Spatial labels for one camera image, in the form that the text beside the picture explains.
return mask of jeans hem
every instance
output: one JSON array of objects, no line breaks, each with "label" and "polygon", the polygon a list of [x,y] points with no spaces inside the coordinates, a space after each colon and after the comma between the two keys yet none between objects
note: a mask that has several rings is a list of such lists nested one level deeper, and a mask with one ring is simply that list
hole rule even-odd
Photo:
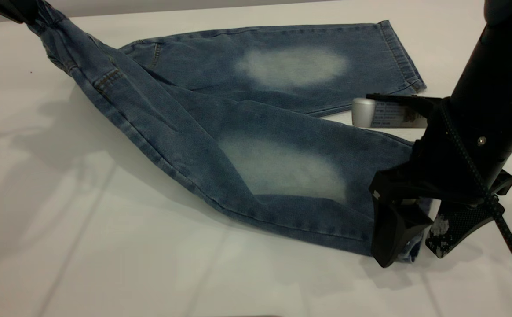
[{"label": "jeans hem", "polygon": [[391,50],[393,54],[393,58],[395,59],[395,63],[401,70],[401,74],[403,79],[412,87],[416,92],[421,92],[426,89],[426,84],[422,80],[421,75],[419,74],[416,66],[413,63],[413,60],[410,58],[409,54],[403,48],[399,37],[393,30],[390,22],[385,20],[379,23],[381,28],[381,34],[385,39],[385,43]]}]

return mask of white surface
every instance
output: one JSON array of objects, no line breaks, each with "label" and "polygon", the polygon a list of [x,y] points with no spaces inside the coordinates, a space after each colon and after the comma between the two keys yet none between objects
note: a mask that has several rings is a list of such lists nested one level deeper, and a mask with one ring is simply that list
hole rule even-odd
[{"label": "white surface", "polygon": [[[349,0],[75,18],[113,46],[257,25],[389,19],[429,86],[451,93],[483,0]],[[333,116],[349,124],[350,114]],[[391,130],[409,139],[421,130]],[[512,174],[512,157],[506,169]],[[512,190],[502,198],[512,229]],[[0,22],[0,317],[505,317],[512,257],[487,225],[444,259],[374,259],[232,223],[152,165]]]},{"label": "white surface", "polygon": [[[137,12],[192,10],[262,6],[266,4],[294,4],[325,0],[48,0],[66,16],[109,15]],[[7,21],[0,16],[0,21]]]}]

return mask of blue jeans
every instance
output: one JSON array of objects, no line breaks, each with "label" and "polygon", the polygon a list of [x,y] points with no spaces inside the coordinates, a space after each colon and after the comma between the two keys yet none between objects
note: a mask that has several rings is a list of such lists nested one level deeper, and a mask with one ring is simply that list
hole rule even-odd
[{"label": "blue jeans", "polygon": [[[425,87],[389,22],[213,30],[110,48],[49,4],[29,28],[158,168],[230,218],[370,254],[375,171],[411,144],[316,118]],[[412,261],[419,239],[400,259]]]}]

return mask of stitching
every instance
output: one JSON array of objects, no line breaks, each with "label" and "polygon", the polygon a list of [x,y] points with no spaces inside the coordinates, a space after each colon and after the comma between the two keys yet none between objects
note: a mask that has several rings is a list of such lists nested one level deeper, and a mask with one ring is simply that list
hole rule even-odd
[{"label": "stitching", "polygon": [[387,35],[385,34],[385,28],[383,28],[383,26],[381,26],[381,34],[383,35],[383,39],[385,40],[385,44],[387,45],[387,48],[389,48],[389,51],[391,51],[391,56],[393,56],[393,60],[395,61],[395,63],[397,64],[397,67],[399,67],[399,71],[401,72],[401,77],[403,78],[403,80],[409,84],[409,85],[412,85],[408,80],[407,78],[405,78],[405,73],[403,71],[403,68],[401,66],[401,64],[399,64],[399,62],[397,61],[397,57],[395,56],[395,52],[393,51],[393,48],[391,47],[391,45],[389,45],[389,42],[388,42],[388,38],[387,38]]},{"label": "stitching", "polygon": [[[419,81],[420,80],[415,80],[415,81],[412,82],[412,84],[408,84],[408,82],[407,82],[408,85],[406,85],[404,88],[399,88],[399,89],[395,90],[394,92],[387,92],[386,95],[396,94],[397,92],[402,92],[403,90],[406,90],[406,89],[408,89],[410,87],[414,88],[414,84],[416,84]],[[326,106],[326,108],[321,108],[321,109],[313,111],[313,112],[304,112],[304,114],[319,114],[321,112],[330,111],[330,110],[336,110],[336,109],[344,108],[344,107],[348,107],[348,106],[352,106],[352,103],[342,104],[340,106],[330,105],[330,106]]]},{"label": "stitching", "polygon": [[[380,23],[375,23],[372,26],[380,26],[381,27],[381,24]],[[229,30],[229,32],[225,31],[225,32],[222,32],[222,33],[219,33],[219,34],[215,34],[214,36],[206,36],[206,37],[186,37],[186,36],[184,36],[184,34],[176,34],[176,35],[172,35],[172,36],[168,36],[168,37],[160,37],[160,38],[154,38],[154,39],[141,40],[142,41],[141,43],[137,43],[137,41],[135,41],[135,42],[133,42],[131,44],[123,46],[122,48],[134,48],[138,44],[152,44],[152,43],[155,43],[155,44],[166,44],[166,43],[172,43],[172,42],[181,42],[184,38],[186,38],[186,40],[202,40],[202,39],[206,39],[206,38],[214,38],[214,37],[221,36],[221,35],[236,35],[236,34],[242,34],[242,33],[247,33],[247,32],[259,32],[259,33],[262,33],[262,34],[276,33],[276,32],[294,32],[294,33],[300,32],[300,33],[302,33],[302,32],[304,32],[306,30],[312,30],[312,31],[316,31],[316,30],[324,31],[324,30],[333,30],[333,29],[345,30],[345,29],[359,29],[359,28],[364,28],[364,27],[367,28],[367,27],[370,27],[370,26],[341,26],[341,27],[338,27],[338,28],[306,28],[306,29],[302,28],[302,29],[275,30],[275,31],[272,31],[272,30],[249,29],[249,30],[243,30],[243,31],[240,31],[240,32],[230,32],[230,30]],[[208,31],[197,31],[197,32],[192,32],[192,33],[193,34],[200,34],[201,32],[208,32]],[[157,39],[160,39],[160,41],[148,42],[149,40],[157,40]]]},{"label": "stitching", "polygon": [[158,63],[158,58],[160,57],[161,49],[162,49],[162,47],[158,43],[156,43],[155,48],[154,48],[154,58],[152,59],[152,62],[149,65],[149,68],[152,69],[154,66],[156,66],[156,63]]}]

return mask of black cable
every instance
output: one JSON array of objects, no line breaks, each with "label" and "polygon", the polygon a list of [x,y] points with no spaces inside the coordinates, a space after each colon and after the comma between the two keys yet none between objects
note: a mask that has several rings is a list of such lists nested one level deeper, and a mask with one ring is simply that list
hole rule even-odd
[{"label": "black cable", "polygon": [[479,187],[479,191],[485,197],[485,202],[483,203],[482,206],[483,209],[493,216],[493,219],[495,220],[497,227],[501,231],[504,241],[506,242],[506,245],[508,246],[508,249],[510,249],[510,253],[512,254],[512,233],[508,228],[506,221],[504,221],[504,218],[502,217],[503,209],[499,205],[497,195],[493,195],[489,188],[485,186],[485,182],[483,182],[483,177],[481,177],[481,174],[479,174],[479,170],[477,170],[475,163],[473,163],[471,156],[469,156],[467,149],[465,149],[465,145],[463,145],[463,142],[459,137],[457,129],[451,122],[450,113],[447,109],[446,104],[441,105],[440,113],[447,127],[446,133],[451,135],[451,139],[453,140],[454,146],[461,154],[461,156],[463,156],[463,158],[465,159],[465,162],[467,163],[469,170],[473,175],[473,179],[477,184],[477,187]]}]

